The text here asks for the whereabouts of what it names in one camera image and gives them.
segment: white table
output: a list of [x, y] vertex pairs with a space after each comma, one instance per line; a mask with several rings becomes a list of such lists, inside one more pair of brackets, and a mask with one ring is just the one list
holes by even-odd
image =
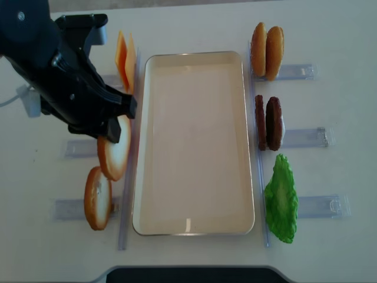
[[[54, 199], [82, 198], [87, 173], [98, 160], [61, 159], [63, 141], [77, 137], [53, 117], [27, 118], [16, 101], [0, 108], [0, 281], [92, 281], [118, 266], [231, 265], [269, 266], [299, 282], [375, 282], [376, 8], [374, 1], [274, 1], [100, 11], [109, 17], [107, 45], [91, 51], [100, 74], [116, 74], [121, 28], [132, 31], [142, 65], [154, 54], [234, 50], [242, 55], [246, 79], [254, 27], [259, 21], [283, 27], [283, 62], [317, 64], [319, 81], [276, 82], [256, 90], [280, 97], [287, 128], [334, 128], [331, 149], [282, 152], [300, 196], [346, 193], [352, 217], [299, 220], [293, 244], [273, 236], [266, 249], [254, 180], [256, 222], [248, 235], [142, 237], [130, 228], [127, 250], [117, 251], [119, 219], [103, 232], [93, 232], [85, 221], [51, 219]], [[23, 83], [0, 60], [0, 101]], [[265, 182], [275, 155], [264, 157], [271, 164]], [[122, 185], [114, 186], [115, 195]]]

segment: rectangular tray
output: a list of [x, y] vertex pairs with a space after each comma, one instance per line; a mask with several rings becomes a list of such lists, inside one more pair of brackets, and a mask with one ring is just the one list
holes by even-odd
[[135, 231], [248, 233], [254, 203], [239, 54], [151, 57], [141, 115]]

